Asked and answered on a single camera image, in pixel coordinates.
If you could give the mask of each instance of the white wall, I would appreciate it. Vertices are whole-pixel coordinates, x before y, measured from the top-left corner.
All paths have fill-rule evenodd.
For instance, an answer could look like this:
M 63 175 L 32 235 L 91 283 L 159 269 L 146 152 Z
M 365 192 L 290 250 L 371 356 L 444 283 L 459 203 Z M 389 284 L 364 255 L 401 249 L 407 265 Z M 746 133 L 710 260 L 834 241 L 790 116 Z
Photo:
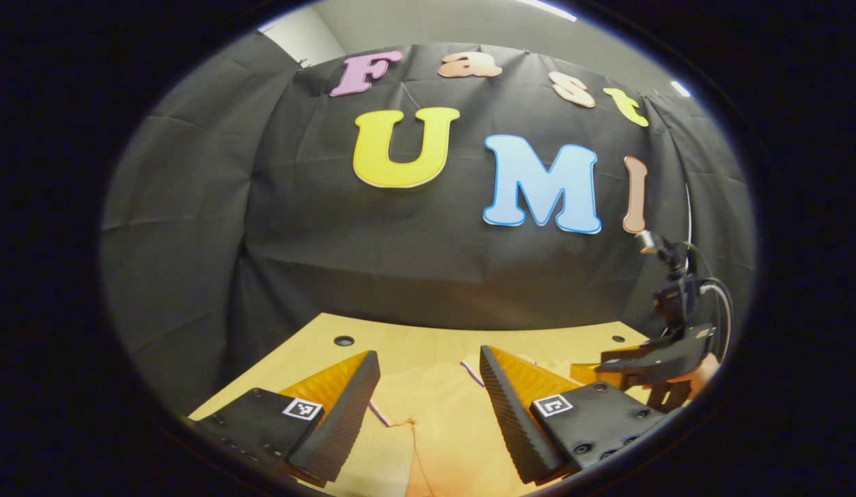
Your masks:
M 311 6 L 294 10 L 261 26 L 260 31 L 274 40 L 290 57 L 307 59 L 304 67 L 314 66 L 345 55 L 339 41 Z

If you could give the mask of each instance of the black backdrop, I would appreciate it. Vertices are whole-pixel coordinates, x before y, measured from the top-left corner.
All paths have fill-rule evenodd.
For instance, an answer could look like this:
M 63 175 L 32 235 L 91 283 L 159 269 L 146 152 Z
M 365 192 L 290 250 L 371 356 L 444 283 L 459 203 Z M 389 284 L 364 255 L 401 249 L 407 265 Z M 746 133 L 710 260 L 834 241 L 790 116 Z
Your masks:
M 254 32 L 185 78 L 135 135 L 106 200 L 103 268 L 119 332 L 170 407 L 191 412 L 320 312 L 489 330 L 620 320 L 656 336 L 652 291 L 665 273 L 621 228 L 625 155 L 649 169 L 647 228 L 671 240 L 693 231 L 735 308 L 747 308 L 756 267 L 750 195 L 735 152 L 695 99 L 515 48 L 366 53 L 388 50 L 403 60 L 370 90 L 330 97 L 344 59 L 296 72 Z M 438 75 L 442 57 L 463 51 L 493 56 L 503 73 Z M 558 97 L 551 70 L 585 82 L 596 107 Z M 649 126 L 621 115 L 602 88 L 636 99 Z M 424 107 L 460 111 L 440 176 L 397 190 L 361 182 L 352 170 L 355 118 L 401 110 L 389 157 L 408 162 L 422 147 L 414 114 Z M 530 214 L 522 226 L 486 224 L 495 157 L 484 138 L 496 133 L 523 136 L 547 167 L 565 144 L 595 151 L 601 232 L 538 226 Z M 520 204 L 529 210 L 522 195 Z
M 663 40 L 775 158 L 747 170 L 766 270 L 731 367 L 580 494 L 856 494 L 856 4 L 567 3 Z M 283 9 L 175 6 L 0 6 L 0 495 L 277 493 L 143 390 L 102 300 L 111 164 L 174 79 Z

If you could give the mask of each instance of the ceiling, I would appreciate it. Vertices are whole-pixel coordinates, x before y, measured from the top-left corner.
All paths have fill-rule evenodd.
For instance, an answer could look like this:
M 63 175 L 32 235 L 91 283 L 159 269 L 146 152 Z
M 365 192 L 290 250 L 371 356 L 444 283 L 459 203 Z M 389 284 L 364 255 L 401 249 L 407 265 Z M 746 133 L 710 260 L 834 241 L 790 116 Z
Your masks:
M 323 0 L 262 30 L 296 59 L 307 55 L 305 66 L 393 45 L 457 41 L 526 48 L 633 87 L 676 92 L 670 83 L 677 77 L 570 13 L 575 22 L 517 0 Z

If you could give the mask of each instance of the black fabric curtain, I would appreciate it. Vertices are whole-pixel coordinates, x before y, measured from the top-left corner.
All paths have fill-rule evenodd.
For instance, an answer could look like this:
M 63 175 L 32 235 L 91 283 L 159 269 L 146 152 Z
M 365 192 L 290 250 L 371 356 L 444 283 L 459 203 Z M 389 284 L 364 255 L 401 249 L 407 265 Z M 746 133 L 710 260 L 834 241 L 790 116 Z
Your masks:
M 255 32 L 179 83 L 132 139 L 106 200 L 106 292 L 119 335 L 170 408 L 188 414 L 320 312 L 489 330 L 620 320 L 656 336 L 652 292 L 665 271 L 621 227 L 625 155 L 649 170 L 647 229 L 691 233 L 743 318 L 756 260 L 750 196 L 737 154 L 693 99 L 514 48 L 368 53 L 387 50 L 403 60 L 371 89 L 330 97 L 344 59 L 298 72 Z M 503 73 L 438 75 L 441 57 L 460 51 L 491 54 Z M 552 70 L 585 82 L 596 107 L 558 97 Z M 623 89 L 649 126 L 602 88 Z M 361 182 L 355 118 L 401 110 L 389 157 L 408 162 L 421 151 L 414 115 L 424 107 L 460 111 L 443 172 L 407 189 Z M 526 223 L 486 224 L 495 157 L 484 139 L 497 133 L 522 136 L 548 167 L 565 144 L 596 152 L 601 232 L 537 226 L 522 195 Z M 712 309 L 703 303 L 700 318 Z

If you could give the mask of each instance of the wooden table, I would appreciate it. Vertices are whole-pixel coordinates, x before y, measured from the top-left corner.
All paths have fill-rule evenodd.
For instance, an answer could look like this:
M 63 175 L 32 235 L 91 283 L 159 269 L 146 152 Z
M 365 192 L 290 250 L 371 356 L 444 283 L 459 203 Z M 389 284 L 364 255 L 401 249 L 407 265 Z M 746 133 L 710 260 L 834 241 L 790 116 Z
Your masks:
M 355 343 L 335 345 L 333 339 L 340 335 Z M 624 342 L 615 342 L 613 336 Z M 356 353 L 375 350 L 382 375 L 372 404 L 391 426 L 368 410 L 339 478 L 322 491 L 389 497 L 523 495 L 538 487 L 517 478 L 489 396 L 460 362 L 469 364 L 479 378 L 480 346 L 492 345 L 568 378 L 573 362 L 598 362 L 603 350 L 645 340 L 619 322 L 552 330 L 466 331 L 321 314 L 189 418 L 205 418 L 253 387 L 278 392 Z M 640 402 L 646 402 L 649 394 L 638 387 L 627 393 Z

